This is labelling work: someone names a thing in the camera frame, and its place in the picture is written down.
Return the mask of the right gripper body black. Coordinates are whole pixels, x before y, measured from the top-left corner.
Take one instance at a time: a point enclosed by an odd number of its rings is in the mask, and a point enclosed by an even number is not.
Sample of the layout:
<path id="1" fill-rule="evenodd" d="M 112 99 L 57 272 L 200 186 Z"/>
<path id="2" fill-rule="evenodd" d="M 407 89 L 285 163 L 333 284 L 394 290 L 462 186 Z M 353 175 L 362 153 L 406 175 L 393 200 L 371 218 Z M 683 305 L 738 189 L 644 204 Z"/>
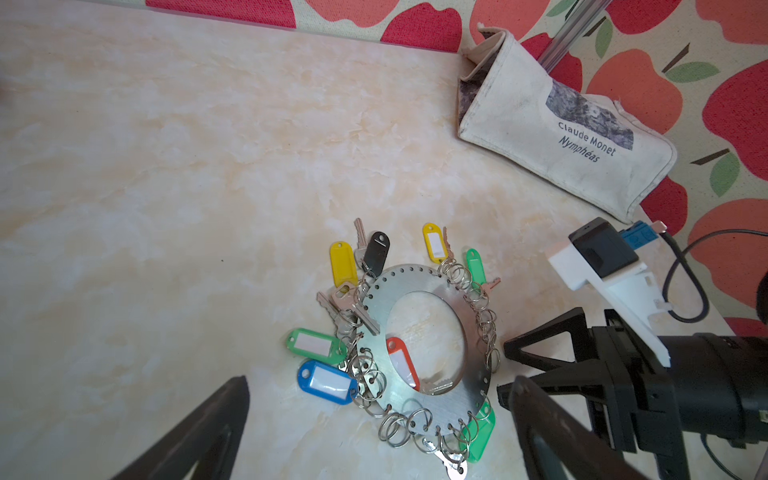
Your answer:
<path id="1" fill-rule="evenodd" d="M 590 329 L 600 393 L 588 401 L 593 432 L 619 455 L 654 456 L 662 479 L 688 479 L 675 389 L 665 367 L 612 309 Z"/>

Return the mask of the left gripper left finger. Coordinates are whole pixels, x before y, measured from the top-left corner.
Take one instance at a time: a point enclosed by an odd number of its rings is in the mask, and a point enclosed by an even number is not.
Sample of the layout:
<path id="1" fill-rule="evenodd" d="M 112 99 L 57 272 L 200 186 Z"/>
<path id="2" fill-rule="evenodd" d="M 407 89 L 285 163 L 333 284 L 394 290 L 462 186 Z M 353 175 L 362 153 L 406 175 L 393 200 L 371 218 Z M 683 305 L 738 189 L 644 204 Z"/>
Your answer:
<path id="1" fill-rule="evenodd" d="M 236 376 L 187 415 L 117 479 L 228 479 L 247 422 L 247 379 Z"/>

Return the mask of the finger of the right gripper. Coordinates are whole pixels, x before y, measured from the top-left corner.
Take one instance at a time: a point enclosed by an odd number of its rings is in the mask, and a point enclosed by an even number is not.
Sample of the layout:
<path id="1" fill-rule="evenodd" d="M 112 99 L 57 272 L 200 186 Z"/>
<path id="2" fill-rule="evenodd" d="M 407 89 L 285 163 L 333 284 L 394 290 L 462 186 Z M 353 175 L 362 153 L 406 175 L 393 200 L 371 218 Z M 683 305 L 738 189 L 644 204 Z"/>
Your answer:
<path id="1" fill-rule="evenodd" d="M 581 397 L 582 407 L 578 412 L 569 412 L 577 420 L 584 421 L 589 431 L 594 430 L 594 407 L 605 400 L 603 382 L 606 379 L 604 362 L 591 359 L 561 366 L 549 371 L 534 372 L 533 368 L 513 360 L 501 362 L 500 373 L 509 373 L 506 380 L 502 377 L 498 387 L 510 384 L 517 376 L 531 379 L 545 393 L 553 397 Z"/>
<path id="2" fill-rule="evenodd" d="M 575 307 L 533 330 L 505 341 L 503 344 L 504 356 L 508 360 L 544 372 L 565 367 L 573 362 L 544 357 L 524 350 L 525 347 L 561 334 L 567 334 L 570 338 L 575 357 L 574 363 L 594 358 L 594 340 L 587 327 L 586 314 L 582 307 Z"/>

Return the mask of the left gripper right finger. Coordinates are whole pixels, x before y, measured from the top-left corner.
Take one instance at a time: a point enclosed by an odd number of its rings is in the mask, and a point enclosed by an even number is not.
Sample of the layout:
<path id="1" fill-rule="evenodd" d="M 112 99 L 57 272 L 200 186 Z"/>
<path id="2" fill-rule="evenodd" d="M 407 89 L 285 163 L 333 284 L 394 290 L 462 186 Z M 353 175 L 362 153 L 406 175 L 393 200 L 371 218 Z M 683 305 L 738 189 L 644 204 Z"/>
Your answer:
<path id="1" fill-rule="evenodd" d="M 515 378 L 509 404 L 530 479 L 643 477 L 531 379 Z"/>

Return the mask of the green tag with silver key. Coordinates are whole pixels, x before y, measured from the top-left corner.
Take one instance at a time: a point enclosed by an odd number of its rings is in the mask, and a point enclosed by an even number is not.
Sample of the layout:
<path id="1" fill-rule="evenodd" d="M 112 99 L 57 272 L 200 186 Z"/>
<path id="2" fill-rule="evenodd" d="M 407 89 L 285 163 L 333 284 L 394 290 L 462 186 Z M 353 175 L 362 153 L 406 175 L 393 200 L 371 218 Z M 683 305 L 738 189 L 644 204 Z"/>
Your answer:
<path id="1" fill-rule="evenodd" d="M 488 399 L 461 431 L 462 447 L 467 449 L 467 461 L 478 463 L 486 450 L 496 425 L 496 415 Z"/>

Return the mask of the metal ring plate with keyrings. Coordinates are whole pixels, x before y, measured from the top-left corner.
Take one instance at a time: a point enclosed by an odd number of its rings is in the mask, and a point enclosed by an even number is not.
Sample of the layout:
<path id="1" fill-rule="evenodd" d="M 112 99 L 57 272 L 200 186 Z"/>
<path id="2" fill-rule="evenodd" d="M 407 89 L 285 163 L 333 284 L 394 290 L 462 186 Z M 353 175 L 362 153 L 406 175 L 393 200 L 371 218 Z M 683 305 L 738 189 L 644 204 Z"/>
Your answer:
<path id="1" fill-rule="evenodd" d="M 488 293 L 455 259 L 401 264 L 360 284 L 320 292 L 348 354 L 340 369 L 360 387 L 355 404 L 378 422 L 378 438 L 435 456 L 451 479 L 468 475 L 461 431 L 488 399 L 499 352 Z M 402 339 L 420 379 L 410 388 L 386 341 Z"/>

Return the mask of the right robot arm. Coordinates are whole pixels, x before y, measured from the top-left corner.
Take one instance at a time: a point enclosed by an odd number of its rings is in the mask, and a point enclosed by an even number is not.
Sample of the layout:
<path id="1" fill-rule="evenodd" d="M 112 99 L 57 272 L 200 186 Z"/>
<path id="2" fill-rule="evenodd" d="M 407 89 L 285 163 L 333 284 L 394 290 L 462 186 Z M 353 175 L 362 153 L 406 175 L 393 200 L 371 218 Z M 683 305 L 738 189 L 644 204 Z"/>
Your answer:
<path id="1" fill-rule="evenodd" d="M 766 440 L 766 338 L 664 336 L 664 367 L 615 310 L 604 315 L 590 327 L 573 308 L 506 341 L 504 355 L 537 369 L 545 393 L 582 396 L 592 433 L 618 453 L 652 453 L 663 479 L 690 476 L 686 432 L 734 448 Z"/>

